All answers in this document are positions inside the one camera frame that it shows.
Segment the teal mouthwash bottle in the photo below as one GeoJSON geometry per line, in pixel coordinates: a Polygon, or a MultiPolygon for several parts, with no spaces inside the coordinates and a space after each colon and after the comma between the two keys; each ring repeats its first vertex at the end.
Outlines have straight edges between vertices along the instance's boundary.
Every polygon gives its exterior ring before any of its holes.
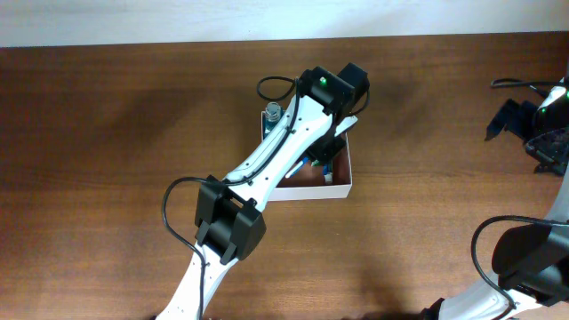
{"type": "Polygon", "coordinates": [[[267,104],[262,113],[262,138],[265,139],[281,120],[284,111],[277,102],[267,104]]]}

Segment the blue white toothbrush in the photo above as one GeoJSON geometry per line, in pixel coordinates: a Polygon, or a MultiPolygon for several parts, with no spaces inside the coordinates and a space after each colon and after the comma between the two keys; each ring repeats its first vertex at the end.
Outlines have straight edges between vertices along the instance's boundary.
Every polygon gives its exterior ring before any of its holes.
{"type": "Polygon", "coordinates": [[[284,177],[286,179],[290,179],[294,176],[307,162],[309,161],[308,157],[303,157],[284,177]]]}

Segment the teal toothpaste tube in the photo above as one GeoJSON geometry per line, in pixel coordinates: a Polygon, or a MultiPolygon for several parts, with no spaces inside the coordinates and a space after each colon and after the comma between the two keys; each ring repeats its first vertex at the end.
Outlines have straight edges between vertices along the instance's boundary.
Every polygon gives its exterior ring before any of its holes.
{"type": "Polygon", "coordinates": [[[325,178],[325,185],[333,184],[333,164],[325,164],[323,166],[323,176],[325,178]]]}

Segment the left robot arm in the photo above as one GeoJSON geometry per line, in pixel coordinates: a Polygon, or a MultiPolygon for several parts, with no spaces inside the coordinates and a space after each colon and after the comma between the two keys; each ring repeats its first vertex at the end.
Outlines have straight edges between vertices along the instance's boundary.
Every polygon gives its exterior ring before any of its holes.
{"type": "Polygon", "coordinates": [[[228,271],[247,258],[266,232],[262,213],[272,191],[303,158],[330,163],[357,122],[355,105],[369,100],[367,73],[354,63],[335,75],[325,68],[293,79],[292,100],[263,142],[222,180],[197,179],[196,241],[175,233],[192,252],[188,269],[160,319],[200,319],[228,271]]]}

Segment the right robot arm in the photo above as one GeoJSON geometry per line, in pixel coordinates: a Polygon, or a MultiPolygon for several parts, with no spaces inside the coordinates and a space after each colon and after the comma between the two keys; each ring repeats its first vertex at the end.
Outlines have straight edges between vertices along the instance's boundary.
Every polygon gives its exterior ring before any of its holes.
{"type": "MultiPolygon", "coordinates": [[[[511,132],[527,155],[537,161],[535,172],[568,177],[568,79],[522,81],[502,78],[493,89],[528,87],[543,99],[540,105],[507,100],[486,128],[486,139],[511,132]]],[[[421,311],[422,319],[513,319],[527,310],[568,301],[568,183],[563,181],[545,217],[499,215],[482,222],[470,242],[470,256],[480,278],[465,292],[441,298],[421,311]],[[492,269],[477,257],[482,231],[511,222],[495,245],[492,269]]]]}

